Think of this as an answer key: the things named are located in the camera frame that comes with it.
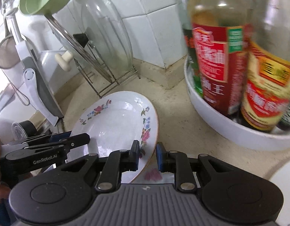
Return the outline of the green glass bottle behind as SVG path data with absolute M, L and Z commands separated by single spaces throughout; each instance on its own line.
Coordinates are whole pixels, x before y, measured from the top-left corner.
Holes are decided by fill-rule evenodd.
M 193 81 L 195 91 L 202 97 L 202 86 L 201 78 L 199 74 L 199 65 L 197 62 L 197 56 L 193 41 L 192 26 L 190 17 L 187 11 L 187 5 L 189 0 L 177 0 L 179 18 L 182 25 L 182 31 L 184 35 L 184 40 L 186 42 L 186 47 L 188 50 L 188 62 L 190 63 L 193 70 Z

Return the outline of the yellow cap vinegar bottle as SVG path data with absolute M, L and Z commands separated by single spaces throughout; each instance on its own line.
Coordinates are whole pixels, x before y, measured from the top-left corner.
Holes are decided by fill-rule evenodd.
M 290 104 L 290 0 L 255 0 L 250 18 L 244 124 L 270 132 Z

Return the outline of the white grey hanging tool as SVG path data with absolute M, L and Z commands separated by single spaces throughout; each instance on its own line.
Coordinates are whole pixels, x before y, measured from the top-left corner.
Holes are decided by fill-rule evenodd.
M 39 111 L 52 125 L 56 126 L 63 114 L 48 87 L 47 81 L 43 78 L 37 61 L 29 47 L 28 42 L 22 38 L 16 20 L 19 0 L 3 0 L 2 14 L 11 29 L 9 36 L 14 41 L 16 55 L 23 66 L 22 78 L 27 89 L 27 100 L 37 111 Z

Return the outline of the black round sink object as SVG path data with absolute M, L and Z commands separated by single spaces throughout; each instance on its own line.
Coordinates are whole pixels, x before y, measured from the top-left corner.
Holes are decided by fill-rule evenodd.
M 14 140 L 27 139 L 37 134 L 36 127 L 29 120 L 25 120 L 22 122 L 14 122 L 11 126 L 11 131 Z

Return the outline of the glass pot lid with knob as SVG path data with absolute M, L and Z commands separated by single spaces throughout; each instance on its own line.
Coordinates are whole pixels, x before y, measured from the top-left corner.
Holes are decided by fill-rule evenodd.
M 108 82 L 112 82 L 112 77 L 108 72 L 94 59 L 89 52 L 87 52 L 82 45 L 69 34 L 62 25 L 52 16 L 45 15 L 48 24 L 55 35 L 55 37 L 61 42 L 61 44 L 73 55 L 76 60 L 84 60 L 90 66 L 92 66 L 103 78 Z

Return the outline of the floral plate orange rim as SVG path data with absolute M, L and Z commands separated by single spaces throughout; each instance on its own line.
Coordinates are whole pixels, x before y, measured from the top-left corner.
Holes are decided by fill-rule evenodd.
M 133 141 L 138 140 L 138 170 L 125 172 L 121 178 L 123 183 L 131 183 L 147 167 L 156 148 L 158 132 L 158 115 L 147 97 L 132 91 L 115 92 L 91 105 L 75 123 L 71 135 L 87 133 L 90 142 L 71 150 L 67 160 L 89 153 L 107 157 L 115 150 L 130 149 Z

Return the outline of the large glass lid behind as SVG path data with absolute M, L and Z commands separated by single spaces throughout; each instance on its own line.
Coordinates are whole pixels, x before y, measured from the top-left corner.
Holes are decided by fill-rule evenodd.
M 90 51 L 119 77 L 133 67 L 125 25 L 110 0 L 72 0 L 73 16 L 89 39 Z

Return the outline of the large white pink-flower plate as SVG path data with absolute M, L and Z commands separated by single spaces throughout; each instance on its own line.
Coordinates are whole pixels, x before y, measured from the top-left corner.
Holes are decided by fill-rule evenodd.
M 132 181 L 133 184 L 173 184 L 173 173 L 161 173 L 158 170 L 156 156 L 152 156 L 148 165 Z

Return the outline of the metal lid rack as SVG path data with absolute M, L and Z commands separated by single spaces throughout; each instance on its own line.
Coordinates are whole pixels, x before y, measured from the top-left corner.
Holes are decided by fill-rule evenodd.
M 117 86 L 124 84 L 126 81 L 132 79 L 133 77 L 141 78 L 138 70 L 134 65 L 129 69 L 118 70 L 110 68 L 106 62 L 103 60 L 100 53 L 95 48 L 95 45 L 92 41 L 88 41 L 84 49 L 91 55 L 92 59 L 99 64 L 105 70 L 108 75 L 111 77 L 111 81 L 103 79 L 103 83 L 98 83 L 96 80 L 99 80 L 100 74 L 95 70 L 94 63 L 83 63 L 74 59 L 75 65 L 79 73 L 83 76 L 92 90 L 96 93 L 99 98 L 110 93 Z

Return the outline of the mesh strainer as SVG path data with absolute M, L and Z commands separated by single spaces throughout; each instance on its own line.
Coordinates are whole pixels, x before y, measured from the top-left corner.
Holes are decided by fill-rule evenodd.
M 8 35 L 0 43 L 0 69 L 13 68 L 19 62 L 15 40 L 12 35 Z

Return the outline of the white two-tier turntable rack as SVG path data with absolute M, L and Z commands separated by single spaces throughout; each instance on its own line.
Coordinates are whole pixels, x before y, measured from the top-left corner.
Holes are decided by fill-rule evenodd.
M 290 148 L 290 132 L 268 134 L 247 128 L 223 116 L 209 106 L 195 91 L 192 67 L 184 62 L 184 76 L 188 96 L 199 116 L 216 132 L 239 146 L 252 150 L 279 151 Z

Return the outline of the small white pink-flower plate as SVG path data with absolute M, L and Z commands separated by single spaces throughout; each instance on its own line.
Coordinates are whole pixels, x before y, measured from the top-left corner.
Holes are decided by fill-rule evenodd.
M 278 225 L 290 225 L 290 161 L 278 169 L 270 178 L 284 196 L 283 207 L 276 220 Z

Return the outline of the red label soy sauce bottle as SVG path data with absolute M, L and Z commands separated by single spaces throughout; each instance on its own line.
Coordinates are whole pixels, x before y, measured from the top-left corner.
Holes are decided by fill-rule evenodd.
M 241 104 L 249 25 L 243 0 L 189 0 L 203 99 L 228 116 Z

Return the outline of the purple label fish sauce bottle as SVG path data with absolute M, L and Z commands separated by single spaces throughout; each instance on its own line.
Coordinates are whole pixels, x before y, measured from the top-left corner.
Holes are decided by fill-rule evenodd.
M 286 112 L 283 114 L 281 120 L 277 124 L 277 127 L 283 131 L 290 131 L 290 104 L 288 105 Z

